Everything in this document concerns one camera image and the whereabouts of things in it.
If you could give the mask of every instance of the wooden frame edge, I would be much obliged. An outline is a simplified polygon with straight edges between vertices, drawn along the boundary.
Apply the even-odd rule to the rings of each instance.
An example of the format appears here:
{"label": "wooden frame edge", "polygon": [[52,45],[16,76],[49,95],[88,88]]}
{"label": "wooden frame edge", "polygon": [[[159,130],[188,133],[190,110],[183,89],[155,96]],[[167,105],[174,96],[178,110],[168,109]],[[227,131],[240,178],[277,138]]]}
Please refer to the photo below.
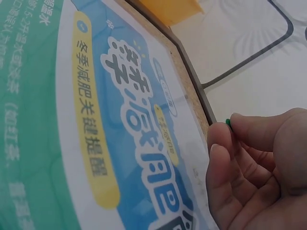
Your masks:
{"label": "wooden frame edge", "polygon": [[201,106],[205,112],[209,125],[216,122],[213,110],[210,106],[208,98],[202,88],[201,82],[193,68],[193,65],[186,53],[181,41],[167,28],[153,13],[151,13],[139,0],[125,0],[134,9],[136,9],[142,16],[144,16],[150,23],[152,23],[164,36],[166,36],[176,47],[183,60],[183,63],[188,71],[189,77],[193,83],[196,94],[201,102]]}

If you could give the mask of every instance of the cork board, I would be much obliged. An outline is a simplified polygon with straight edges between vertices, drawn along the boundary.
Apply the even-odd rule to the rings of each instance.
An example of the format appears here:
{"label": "cork board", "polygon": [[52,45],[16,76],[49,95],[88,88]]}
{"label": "cork board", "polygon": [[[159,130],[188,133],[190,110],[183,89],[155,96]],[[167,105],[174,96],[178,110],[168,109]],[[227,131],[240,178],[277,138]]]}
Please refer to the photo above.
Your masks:
{"label": "cork board", "polygon": [[181,79],[182,87],[187,94],[186,98],[194,110],[204,136],[207,138],[209,123],[177,47],[125,0],[116,0],[116,2],[129,12],[152,36],[167,47]]}

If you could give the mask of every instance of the small green bead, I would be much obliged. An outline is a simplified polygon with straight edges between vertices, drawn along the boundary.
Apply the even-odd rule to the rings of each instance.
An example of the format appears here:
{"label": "small green bead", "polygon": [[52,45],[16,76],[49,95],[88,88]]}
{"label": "small green bead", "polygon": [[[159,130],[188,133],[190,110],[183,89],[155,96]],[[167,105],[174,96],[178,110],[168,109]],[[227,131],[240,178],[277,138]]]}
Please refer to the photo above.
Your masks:
{"label": "small green bead", "polygon": [[232,127],[231,127],[231,124],[230,124],[230,119],[226,119],[226,124],[231,128],[232,130]]}

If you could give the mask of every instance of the fingernail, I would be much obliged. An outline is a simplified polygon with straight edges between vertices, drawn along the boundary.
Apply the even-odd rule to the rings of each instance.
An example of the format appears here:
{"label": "fingernail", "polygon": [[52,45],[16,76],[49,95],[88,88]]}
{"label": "fingernail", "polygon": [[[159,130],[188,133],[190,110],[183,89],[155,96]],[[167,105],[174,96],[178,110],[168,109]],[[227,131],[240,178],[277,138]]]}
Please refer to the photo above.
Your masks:
{"label": "fingernail", "polygon": [[219,147],[218,144],[213,144],[213,145],[211,146],[210,152],[212,152],[212,151],[213,151],[214,149],[216,149],[217,147]]}
{"label": "fingernail", "polygon": [[242,117],[242,116],[243,116],[243,115],[241,115],[241,114],[233,113],[233,114],[231,115],[231,118],[230,118],[230,119],[237,118],[237,117]]}

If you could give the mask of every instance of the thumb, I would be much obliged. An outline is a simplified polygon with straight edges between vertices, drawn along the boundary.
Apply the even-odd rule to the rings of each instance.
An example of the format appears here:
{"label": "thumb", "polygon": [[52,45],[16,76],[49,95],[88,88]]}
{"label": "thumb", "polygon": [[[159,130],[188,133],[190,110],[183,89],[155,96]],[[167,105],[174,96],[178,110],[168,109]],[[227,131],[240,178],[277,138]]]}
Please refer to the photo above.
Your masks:
{"label": "thumb", "polygon": [[295,108],[271,117],[232,114],[230,123],[239,140],[255,149],[272,152],[276,133],[283,123],[296,114],[306,112],[305,109]]}

